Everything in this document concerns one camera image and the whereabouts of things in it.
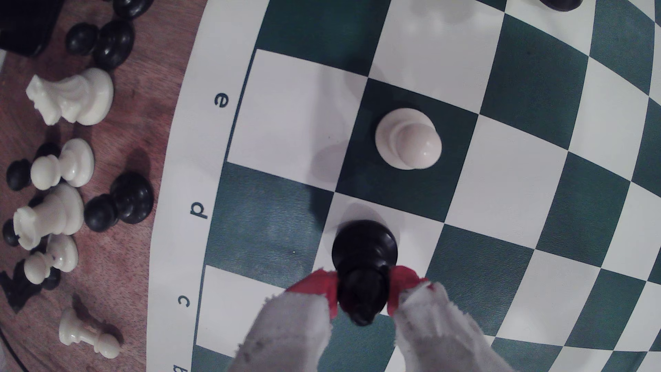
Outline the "white fuzzy red-tipped gripper finger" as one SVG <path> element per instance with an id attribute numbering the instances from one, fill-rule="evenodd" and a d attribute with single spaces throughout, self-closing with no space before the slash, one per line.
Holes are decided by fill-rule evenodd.
<path id="1" fill-rule="evenodd" d="M 442 283 L 409 267 L 391 268 L 387 312 L 406 371 L 513 371 Z"/>
<path id="2" fill-rule="evenodd" d="M 318 269 L 264 303 L 230 371 L 317 371 L 338 314 L 338 275 Z"/>

